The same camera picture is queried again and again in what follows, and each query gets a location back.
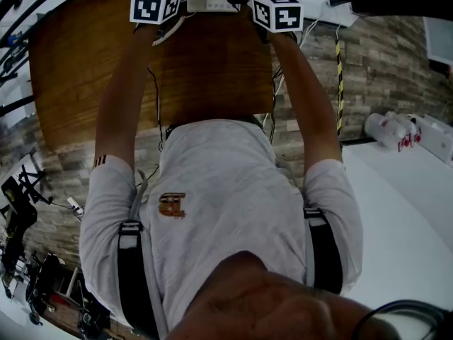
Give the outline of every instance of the red logo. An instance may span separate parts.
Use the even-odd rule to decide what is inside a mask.
[[[165,193],[159,198],[159,213],[166,217],[185,217],[181,210],[181,201],[185,198],[184,193]]]

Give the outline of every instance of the plastic bottle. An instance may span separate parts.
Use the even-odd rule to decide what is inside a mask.
[[[367,118],[365,121],[365,132],[390,149],[398,149],[398,145],[407,147],[410,143],[405,139],[408,131],[402,124],[396,120],[387,119],[378,113],[372,113]]]
[[[411,134],[411,137],[415,137],[417,127],[404,115],[397,115],[395,112],[389,111],[385,114],[385,118],[388,120],[395,120],[400,123],[405,129],[407,129],[408,133]]]

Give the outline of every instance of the black harness strap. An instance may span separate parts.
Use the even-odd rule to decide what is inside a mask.
[[[144,272],[141,222],[130,220],[120,227],[118,240],[118,278],[122,312],[137,333],[158,339],[156,320]]]
[[[310,223],[314,253],[314,287],[339,294],[343,287],[343,268],[331,225],[320,209],[305,208]]]

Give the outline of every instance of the white container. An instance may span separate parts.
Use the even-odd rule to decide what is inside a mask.
[[[421,132],[419,144],[444,163],[453,166],[453,129],[430,116],[421,118],[411,115],[411,117],[415,118],[415,125]]]
[[[378,113],[372,113],[367,118],[365,132],[376,141],[382,142],[389,149],[399,149],[401,145],[409,145],[408,140],[404,142],[408,135],[407,129],[396,120],[389,120]]]
[[[385,118],[388,120],[395,120],[397,123],[401,124],[407,132],[411,134],[411,139],[417,134],[417,127],[411,122],[408,116],[397,115],[395,112],[389,111],[385,114]]]

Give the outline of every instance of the wooden table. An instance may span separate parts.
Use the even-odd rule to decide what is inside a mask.
[[[130,0],[72,0],[30,37],[30,73],[47,146],[92,140],[112,71],[131,38]],[[270,112],[269,47],[247,14],[197,13],[154,48],[163,125]],[[156,127],[149,77],[139,130]]]

